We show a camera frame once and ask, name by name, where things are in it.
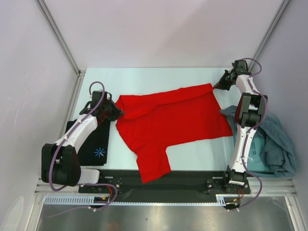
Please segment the red t shirt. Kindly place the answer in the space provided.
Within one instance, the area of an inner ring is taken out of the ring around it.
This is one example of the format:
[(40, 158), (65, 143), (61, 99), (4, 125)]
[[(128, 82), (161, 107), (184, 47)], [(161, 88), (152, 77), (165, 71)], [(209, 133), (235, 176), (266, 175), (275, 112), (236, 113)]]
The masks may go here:
[(171, 172), (169, 146), (232, 136), (210, 83), (148, 95), (121, 95), (116, 128), (137, 156), (142, 183)]

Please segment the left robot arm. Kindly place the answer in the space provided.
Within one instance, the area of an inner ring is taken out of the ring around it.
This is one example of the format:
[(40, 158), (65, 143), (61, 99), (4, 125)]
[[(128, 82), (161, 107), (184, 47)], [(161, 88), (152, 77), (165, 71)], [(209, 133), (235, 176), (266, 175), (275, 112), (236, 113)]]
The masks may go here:
[(55, 192), (67, 186), (89, 184), (95, 192), (106, 188), (98, 167), (107, 162), (110, 125), (123, 115), (112, 95), (95, 90), (66, 133), (41, 150), (41, 179)]

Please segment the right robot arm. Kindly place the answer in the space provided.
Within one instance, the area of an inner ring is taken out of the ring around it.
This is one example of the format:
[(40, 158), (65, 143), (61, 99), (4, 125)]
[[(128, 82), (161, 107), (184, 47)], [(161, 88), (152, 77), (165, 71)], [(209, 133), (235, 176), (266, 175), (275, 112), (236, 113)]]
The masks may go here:
[(223, 76), (214, 85), (214, 89), (230, 90), (235, 85), (241, 98), (236, 107), (234, 122), (237, 125), (235, 151), (227, 166), (222, 182), (218, 184), (227, 193), (237, 193), (248, 187), (248, 175), (253, 175), (247, 168), (250, 146), (257, 128), (263, 123), (267, 114), (267, 96), (260, 93), (253, 83), (253, 76), (247, 61), (242, 58), (232, 63), (231, 70), (225, 70)]

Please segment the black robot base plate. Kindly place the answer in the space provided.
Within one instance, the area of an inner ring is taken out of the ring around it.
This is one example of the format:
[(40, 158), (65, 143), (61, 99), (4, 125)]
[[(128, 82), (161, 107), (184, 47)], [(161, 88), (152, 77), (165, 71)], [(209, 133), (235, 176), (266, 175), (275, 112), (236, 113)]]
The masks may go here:
[(132, 203), (210, 203), (217, 194), (237, 197), (249, 195), (248, 187), (237, 193), (227, 193), (218, 186), (223, 171), (171, 171), (157, 180), (142, 183), (137, 170), (101, 170), (99, 186), (79, 187), (79, 193), (99, 195), (108, 193), (106, 184), (116, 187), (116, 202)]

